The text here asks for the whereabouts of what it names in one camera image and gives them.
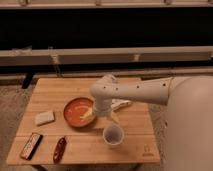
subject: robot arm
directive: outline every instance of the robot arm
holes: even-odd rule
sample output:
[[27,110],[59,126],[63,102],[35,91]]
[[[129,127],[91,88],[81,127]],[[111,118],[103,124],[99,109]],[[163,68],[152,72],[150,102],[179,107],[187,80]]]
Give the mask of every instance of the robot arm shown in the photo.
[[106,75],[90,88],[90,92],[95,98],[93,114],[98,116],[109,115],[111,113],[112,99],[114,98],[166,105],[171,88],[174,88],[174,86],[187,78],[174,79],[170,77],[118,84],[113,75]]

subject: gray carpet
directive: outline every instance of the gray carpet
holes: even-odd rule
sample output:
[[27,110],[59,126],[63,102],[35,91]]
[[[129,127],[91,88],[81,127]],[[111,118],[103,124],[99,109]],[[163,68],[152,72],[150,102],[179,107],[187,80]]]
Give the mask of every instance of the gray carpet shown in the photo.
[[[0,81],[0,170],[1,171],[34,171],[30,166],[8,166],[6,158],[12,144],[16,130],[25,111],[29,98],[35,85],[30,85],[28,89],[21,89],[21,80],[13,82]],[[162,115],[165,108],[158,105],[149,105],[157,142],[163,158],[163,127]],[[66,171],[162,171],[162,164],[113,164],[113,165],[67,165],[67,166],[45,166],[47,170]]]

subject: paper cup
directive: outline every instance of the paper cup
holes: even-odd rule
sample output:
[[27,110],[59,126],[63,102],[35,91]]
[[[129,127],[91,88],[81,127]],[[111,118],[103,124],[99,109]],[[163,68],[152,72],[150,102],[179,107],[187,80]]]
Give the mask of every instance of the paper cup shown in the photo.
[[103,139],[110,148],[117,147],[123,142],[124,131],[119,125],[110,124],[103,131]]

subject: chocolate bar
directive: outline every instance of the chocolate bar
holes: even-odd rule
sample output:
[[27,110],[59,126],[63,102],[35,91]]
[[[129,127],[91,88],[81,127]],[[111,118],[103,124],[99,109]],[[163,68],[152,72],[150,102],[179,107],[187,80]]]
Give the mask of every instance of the chocolate bar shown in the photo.
[[39,146],[42,138],[43,135],[40,135],[38,133],[32,133],[23,150],[21,151],[20,157],[25,160],[30,160],[33,157],[33,154]]
[[65,137],[62,137],[58,140],[58,143],[55,147],[55,151],[53,154],[53,162],[55,164],[60,162],[60,160],[64,154],[66,145],[67,145],[67,141],[66,141]]

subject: sausage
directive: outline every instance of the sausage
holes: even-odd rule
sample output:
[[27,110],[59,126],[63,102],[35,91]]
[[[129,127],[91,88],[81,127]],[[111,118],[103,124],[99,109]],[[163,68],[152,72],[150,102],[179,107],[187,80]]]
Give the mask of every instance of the sausage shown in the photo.
[[62,137],[58,140],[58,143],[55,147],[55,151],[53,154],[53,162],[55,164],[59,163],[60,160],[62,159],[66,145],[67,145],[67,141],[66,141],[65,137]]

